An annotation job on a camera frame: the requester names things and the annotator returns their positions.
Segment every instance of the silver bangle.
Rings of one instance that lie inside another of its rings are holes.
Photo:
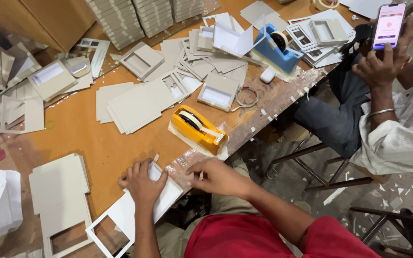
[[[395,111],[395,110],[396,110],[396,109],[394,109],[394,108],[389,108],[389,109],[384,109],[384,110],[376,111],[376,112],[370,113],[370,114],[368,115],[368,117],[371,117],[371,116],[377,115],[377,114],[382,114],[382,113],[385,113],[385,112]]]

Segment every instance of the phone screen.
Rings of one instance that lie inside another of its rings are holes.
[[[380,8],[374,49],[383,49],[385,43],[390,43],[392,48],[396,47],[405,10],[405,3],[384,5]]]

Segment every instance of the yellow tape dispenser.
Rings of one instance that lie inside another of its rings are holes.
[[[181,105],[173,114],[173,128],[187,139],[218,155],[228,143],[226,132],[219,131],[216,126],[206,120],[193,108]]]

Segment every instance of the wooden table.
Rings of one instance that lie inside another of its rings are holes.
[[[284,20],[310,16],[318,13],[310,0],[296,0],[280,5],[275,0],[263,0],[271,8],[281,14]],[[250,24],[239,14],[253,0],[218,0],[222,7],[213,14],[228,12],[244,28]],[[365,23],[364,19],[352,21],[352,13],[344,6],[337,8],[339,13],[352,24],[353,27]],[[172,38],[187,37],[192,29],[199,28],[201,22],[183,29]],[[96,23],[84,35],[86,38],[107,39],[102,29]],[[114,60],[109,53],[123,54],[132,46],[118,51],[111,44],[106,56],[103,70],[112,68]],[[46,65],[57,53],[51,48],[44,50],[37,56],[42,65]],[[232,154],[245,142],[259,132],[269,123],[267,116],[261,115],[261,108],[265,108],[269,115],[280,114],[292,101],[290,96],[297,97],[298,90],[302,90],[313,82],[318,82],[324,76],[323,69],[311,69],[305,62],[300,62],[301,75],[291,83],[275,79],[271,85],[262,86],[259,89],[259,107],[242,108],[236,112],[226,113],[217,108],[196,101],[200,90],[195,91],[187,98],[183,105],[196,109],[215,126],[226,122],[227,132],[230,136],[228,152]],[[333,66],[325,67],[330,71]],[[259,78],[262,67],[249,64],[247,81]],[[45,121],[53,121],[55,127],[43,131],[23,135],[0,134],[0,169],[14,169],[22,175],[22,209],[23,223],[20,228],[5,237],[0,238],[0,257],[12,257],[22,252],[31,252],[43,247],[39,217],[33,214],[31,193],[28,175],[34,167],[53,161],[71,153],[82,155],[90,184],[90,194],[87,196],[92,219],[97,219],[114,202],[122,196],[123,192],[117,186],[117,178],[132,165],[134,161],[147,157],[160,155],[158,164],[165,167],[172,163],[172,167],[179,165],[181,159],[187,160],[184,167],[177,167],[170,171],[170,176],[178,182],[186,191],[183,176],[184,170],[193,162],[202,158],[187,158],[184,156],[190,147],[167,130],[168,122],[173,112],[179,107],[166,110],[162,116],[133,134],[120,134],[114,123],[100,124],[95,119],[95,91],[101,86],[119,84],[124,82],[137,82],[134,74],[125,67],[117,67],[105,76],[97,79],[90,89],[77,92],[59,99],[51,107],[45,110]],[[112,221],[103,221],[96,228],[96,234],[103,243],[114,252],[125,243],[125,236],[114,230]],[[74,241],[84,238],[83,227],[78,226],[69,234],[63,234],[55,239],[55,244],[64,247]],[[77,250],[66,257],[104,257],[95,244]]]

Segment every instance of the red shirt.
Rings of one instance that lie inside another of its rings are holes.
[[[211,215],[192,232],[184,258],[295,258],[268,220]],[[380,258],[336,219],[321,217],[307,231],[304,258]]]

